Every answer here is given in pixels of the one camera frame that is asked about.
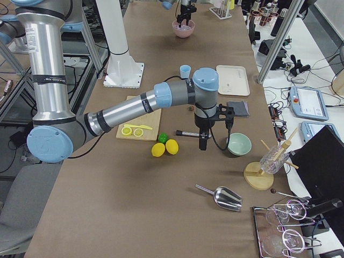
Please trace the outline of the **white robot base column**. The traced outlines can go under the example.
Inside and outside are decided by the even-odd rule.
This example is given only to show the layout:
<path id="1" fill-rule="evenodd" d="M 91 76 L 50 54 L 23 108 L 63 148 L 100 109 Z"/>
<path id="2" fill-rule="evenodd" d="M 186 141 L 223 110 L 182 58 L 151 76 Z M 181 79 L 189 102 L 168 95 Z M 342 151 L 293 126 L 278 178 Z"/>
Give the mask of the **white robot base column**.
<path id="1" fill-rule="evenodd" d="M 98 0 L 96 5 L 110 51 L 104 85 L 139 88 L 145 65 L 135 62 L 129 53 L 119 1 Z"/>

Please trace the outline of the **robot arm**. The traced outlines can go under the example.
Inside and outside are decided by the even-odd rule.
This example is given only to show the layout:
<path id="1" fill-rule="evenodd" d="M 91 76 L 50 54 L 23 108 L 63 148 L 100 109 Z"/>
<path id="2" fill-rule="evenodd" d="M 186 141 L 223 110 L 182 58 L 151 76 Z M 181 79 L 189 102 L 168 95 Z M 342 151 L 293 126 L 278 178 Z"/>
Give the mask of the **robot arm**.
<path id="1" fill-rule="evenodd" d="M 176 1 L 176 0 L 160 0 L 162 6 L 166 10 L 170 10 L 175 2 L 177 5 L 180 4 L 180 14 L 177 15 L 177 8 L 175 11 L 175 18 L 179 27 L 181 27 L 182 22 L 185 20 L 185 24 L 189 25 L 189 21 L 191 20 L 191 14 L 197 11 L 196 6 L 193 4 L 194 1 Z"/>
<path id="2" fill-rule="evenodd" d="M 211 68 L 195 71 L 190 79 L 159 83 L 116 106 L 76 116 L 69 107 L 61 29 L 80 19 L 81 2 L 15 1 L 15 5 L 25 27 L 37 104 L 27 146 L 39 160 L 60 162 L 115 126 L 161 108 L 194 105 L 200 133 L 207 133 L 219 119 L 219 76 Z"/>

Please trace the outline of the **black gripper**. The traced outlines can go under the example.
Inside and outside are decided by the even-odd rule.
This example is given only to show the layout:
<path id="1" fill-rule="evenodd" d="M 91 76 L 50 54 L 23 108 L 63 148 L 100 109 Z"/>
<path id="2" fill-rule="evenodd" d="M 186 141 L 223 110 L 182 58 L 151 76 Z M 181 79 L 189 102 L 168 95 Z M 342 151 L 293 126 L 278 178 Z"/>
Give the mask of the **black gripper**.
<path id="1" fill-rule="evenodd" d="M 199 149 L 206 150 L 209 139 L 210 128 L 215 124 L 217 105 L 212 107 L 202 107 L 195 104 L 195 124 L 199 128 Z"/>
<path id="2" fill-rule="evenodd" d="M 183 16 L 185 17 L 185 24 L 188 26 L 189 21 L 191 20 L 191 14 L 196 12 L 196 6 L 193 4 L 188 4 L 188 5 L 181 5 L 180 8 L 181 14 L 177 15 L 176 21 L 179 26 L 182 25 L 183 21 Z"/>

